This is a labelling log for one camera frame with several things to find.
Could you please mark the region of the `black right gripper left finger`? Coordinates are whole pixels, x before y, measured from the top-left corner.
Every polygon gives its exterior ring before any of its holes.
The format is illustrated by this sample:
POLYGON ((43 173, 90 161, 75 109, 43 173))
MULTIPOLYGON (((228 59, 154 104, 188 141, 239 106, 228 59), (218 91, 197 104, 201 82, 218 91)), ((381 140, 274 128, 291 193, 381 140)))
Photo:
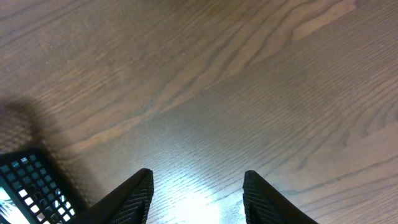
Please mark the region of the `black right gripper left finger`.
POLYGON ((72 220, 74 224, 146 224, 154 195, 153 172, 140 169, 72 220))

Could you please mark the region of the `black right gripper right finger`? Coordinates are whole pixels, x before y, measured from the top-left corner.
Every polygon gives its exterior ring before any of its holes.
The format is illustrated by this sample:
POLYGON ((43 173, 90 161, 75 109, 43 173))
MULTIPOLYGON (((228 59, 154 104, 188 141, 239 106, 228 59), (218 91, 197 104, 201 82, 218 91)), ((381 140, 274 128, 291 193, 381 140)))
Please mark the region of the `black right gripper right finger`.
POLYGON ((254 170, 244 174, 243 204, 247 224, 317 224, 254 170))

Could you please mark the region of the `black plastic perforated basket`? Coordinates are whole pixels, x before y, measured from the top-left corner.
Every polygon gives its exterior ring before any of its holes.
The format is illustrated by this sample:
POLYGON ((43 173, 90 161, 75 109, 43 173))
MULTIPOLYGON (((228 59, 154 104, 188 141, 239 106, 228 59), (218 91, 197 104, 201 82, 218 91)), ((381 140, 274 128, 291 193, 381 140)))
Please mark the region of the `black plastic perforated basket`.
POLYGON ((85 209, 37 148, 1 155, 1 187, 28 223, 71 223, 85 209))

